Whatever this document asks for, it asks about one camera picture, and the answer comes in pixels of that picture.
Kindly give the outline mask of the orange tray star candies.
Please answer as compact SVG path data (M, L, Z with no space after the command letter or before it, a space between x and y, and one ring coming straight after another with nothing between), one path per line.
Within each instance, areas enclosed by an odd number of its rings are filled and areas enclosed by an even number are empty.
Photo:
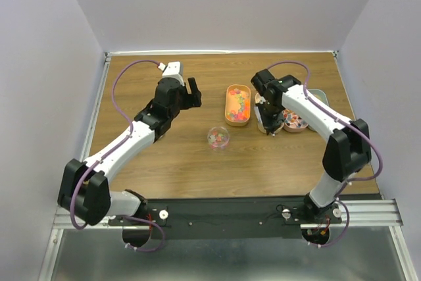
M251 117L251 90L241 84L230 85L226 90L224 118L228 125L247 125Z

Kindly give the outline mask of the clear glass jar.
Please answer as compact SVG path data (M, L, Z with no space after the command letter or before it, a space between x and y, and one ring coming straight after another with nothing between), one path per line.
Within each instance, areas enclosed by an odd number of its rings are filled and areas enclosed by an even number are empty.
M215 126L208 131L207 141L211 149L225 149L230 141L229 131L223 126Z

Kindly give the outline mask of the silver metal scoop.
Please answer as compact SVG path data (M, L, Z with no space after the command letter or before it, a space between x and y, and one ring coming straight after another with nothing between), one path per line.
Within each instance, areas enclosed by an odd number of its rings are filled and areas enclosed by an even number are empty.
M259 110L258 105L255 105L254 110L255 110L255 114L256 114L257 120L258 120L258 125L259 125L260 128L263 129L264 126L263 126L263 123L262 123L262 117L260 115L260 110Z

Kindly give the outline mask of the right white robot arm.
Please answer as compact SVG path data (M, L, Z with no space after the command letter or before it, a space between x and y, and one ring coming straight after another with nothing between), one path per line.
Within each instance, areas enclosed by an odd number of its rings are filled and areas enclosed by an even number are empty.
M251 83L263 98L256 102L255 110L266 134L274 134L281 125L286 125L282 111L290 110L326 141L323 174L306 194L302 207L307 221L319 222L326 216L345 181L370 163L368 124L362 119L351 120L333 111L314 98L292 75L277 79L264 69L252 77Z

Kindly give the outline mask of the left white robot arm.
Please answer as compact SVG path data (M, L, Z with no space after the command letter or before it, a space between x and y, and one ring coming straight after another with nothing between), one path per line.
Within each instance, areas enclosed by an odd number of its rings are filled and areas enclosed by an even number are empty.
M114 177L142 150L154 144L171 127L180 111L200 107L201 92L195 78L181 84L175 78L162 78L155 96L131 121L129 127L100 152L79 161L69 161L63 172L57 202L94 226L106 216L123 216L130 224L145 220L145 200L138 193L112 192Z

